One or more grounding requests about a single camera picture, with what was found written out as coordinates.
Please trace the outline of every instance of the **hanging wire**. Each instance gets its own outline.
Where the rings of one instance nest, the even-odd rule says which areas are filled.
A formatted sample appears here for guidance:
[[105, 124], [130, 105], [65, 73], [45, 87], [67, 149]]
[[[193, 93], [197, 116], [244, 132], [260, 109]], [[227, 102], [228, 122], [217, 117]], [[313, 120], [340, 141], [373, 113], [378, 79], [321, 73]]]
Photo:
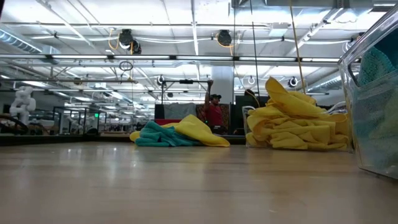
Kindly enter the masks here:
[[260, 99], [260, 87], [259, 87], [259, 69], [257, 66], [257, 50], [256, 50], [256, 36], [254, 35], [254, 18], [253, 18], [253, 5], [252, 5], [252, 0], [250, 0], [250, 12], [251, 12], [251, 27], [253, 30], [253, 42], [254, 42], [254, 61], [256, 63], [256, 79], [257, 79], [257, 90], [258, 90], [258, 95]]
[[300, 58], [300, 53], [299, 53], [299, 46], [297, 44], [297, 35], [296, 35], [296, 28], [294, 25], [294, 16], [293, 16], [293, 0], [290, 0], [290, 15], [292, 16], [292, 25], [293, 25], [293, 34], [294, 34], [294, 43], [296, 45], [296, 54], [297, 54], [297, 60], [298, 60], [298, 68], [300, 69], [300, 77], [301, 77], [301, 86], [303, 88], [303, 92], [305, 94], [305, 85], [304, 85], [304, 77], [303, 77], [303, 71], [301, 69], [301, 58]]
[[[235, 41], [235, 35], [236, 35], [236, 10], [234, 9], [234, 41]], [[238, 74], [238, 71], [237, 71], [237, 69], [236, 69], [236, 66], [235, 66], [235, 60], [232, 60], [232, 63], [233, 63], [233, 73], [234, 73], [234, 77], [233, 78], [235, 78], [235, 74], [236, 74], [236, 76], [237, 76], [237, 78], [239, 79], [239, 81], [241, 82], [241, 85], [242, 85], [242, 88], [244, 89], [244, 92], [245, 93], [248, 93], [249, 95], [251, 95], [251, 96], [253, 96], [253, 98], [256, 100], [256, 102], [257, 102], [257, 105], [260, 107], [260, 103], [259, 103], [259, 101], [257, 100], [257, 98], [256, 98], [256, 96], [255, 95], [253, 95], [253, 94], [251, 94], [250, 92], [248, 92], [248, 91], [246, 91], [246, 89], [244, 88], [244, 85], [243, 85], [243, 82], [242, 82], [242, 80], [241, 80], [241, 78], [239, 77], [239, 74]]]

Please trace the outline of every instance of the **yellow rope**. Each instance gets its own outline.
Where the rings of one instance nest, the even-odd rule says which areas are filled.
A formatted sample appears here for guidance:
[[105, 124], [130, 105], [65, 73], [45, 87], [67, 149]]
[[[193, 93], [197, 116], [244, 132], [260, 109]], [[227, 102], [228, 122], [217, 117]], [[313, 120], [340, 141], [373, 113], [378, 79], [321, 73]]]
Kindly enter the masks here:
[[[113, 30], [111, 29], [111, 32], [109, 33], [109, 37], [112, 36], [112, 31], [113, 31]], [[119, 47], [119, 34], [118, 34], [118, 39], [116, 40], [116, 42], [117, 42], [116, 47], [113, 47], [113, 46], [111, 45], [111, 40], [109, 39], [109, 40], [108, 40], [109, 47], [110, 47], [111, 49], [113, 49], [113, 50], [117, 50], [117, 49], [118, 49], [118, 47]]]
[[298, 60], [298, 68], [300, 69], [300, 77], [301, 77], [301, 85], [303, 88], [303, 92], [305, 94], [305, 85], [304, 85], [304, 77], [303, 77], [303, 71], [301, 69], [301, 59], [300, 59], [300, 53], [299, 53], [299, 46], [297, 44], [297, 35], [296, 35], [296, 28], [294, 26], [294, 17], [293, 17], [293, 2], [292, 0], [290, 2], [290, 15], [292, 16], [292, 25], [293, 25], [293, 33], [294, 33], [294, 43], [296, 45], [296, 53], [297, 53], [297, 60]]

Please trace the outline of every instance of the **ceiling duct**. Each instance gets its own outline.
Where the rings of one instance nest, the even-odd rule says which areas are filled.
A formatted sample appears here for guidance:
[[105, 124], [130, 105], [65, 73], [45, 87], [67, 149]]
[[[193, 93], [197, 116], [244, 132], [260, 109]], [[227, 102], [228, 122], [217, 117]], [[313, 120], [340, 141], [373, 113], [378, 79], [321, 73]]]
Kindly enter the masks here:
[[[18, 34], [11, 30], [2, 23], [0, 23], [0, 40], [30, 54], [60, 54], [60, 51], [56, 48], [49, 45], [35, 43], [24, 37], [22, 34]], [[58, 60], [54, 59], [43, 59], [42, 61], [51, 64], [58, 63]]]
[[314, 93], [314, 92], [321, 92], [321, 91], [328, 91], [328, 90], [337, 90], [343, 86], [341, 82], [341, 75], [339, 72], [336, 72], [334, 75], [330, 75], [325, 77], [314, 84], [312, 84], [307, 91]]

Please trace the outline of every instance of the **pipe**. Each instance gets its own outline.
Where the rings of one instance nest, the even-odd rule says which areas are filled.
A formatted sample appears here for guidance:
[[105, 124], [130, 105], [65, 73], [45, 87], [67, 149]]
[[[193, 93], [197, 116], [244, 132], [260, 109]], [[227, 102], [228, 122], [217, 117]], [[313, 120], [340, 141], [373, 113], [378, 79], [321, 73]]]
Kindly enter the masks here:
[[52, 8], [49, 3], [43, 2], [42, 0], [36, 0], [40, 5], [42, 5], [44, 8], [46, 8], [49, 12], [57, 16], [62, 22], [65, 24], [67, 28], [69, 28], [72, 32], [74, 32], [77, 36], [79, 36], [81, 39], [83, 39], [90, 47], [96, 49], [96, 47], [91, 43], [89, 40], [87, 40], [81, 33], [79, 33], [75, 28], [73, 28], [63, 17], [58, 15]]

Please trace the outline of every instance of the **yellow cloth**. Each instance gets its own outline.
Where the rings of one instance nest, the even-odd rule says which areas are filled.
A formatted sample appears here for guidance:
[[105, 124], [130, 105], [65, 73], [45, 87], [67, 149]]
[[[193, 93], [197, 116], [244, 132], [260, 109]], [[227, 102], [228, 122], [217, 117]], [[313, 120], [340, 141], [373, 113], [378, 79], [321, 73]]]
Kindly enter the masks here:
[[252, 146], [284, 149], [346, 150], [348, 120], [345, 114], [329, 115], [315, 99], [296, 91], [286, 91], [274, 78], [266, 89], [270, 100], [266, 107], [249, 111], [246, 135]]
[[[229, 142], [225, 138], [211, 133], [210, 128], [192, 114], [186, 116], [179, 123], [165, 124], [162, 127], [168, 128], [171, 126], [173, 126], [175, 131], [179, 134], [184, 134], [192, 139], [196, 139], [206, 146], [229, 146]], [[134, 131], [130, 134], [130, 140], [135, 141], [137, 138], [139, 138], [139, 131]]]

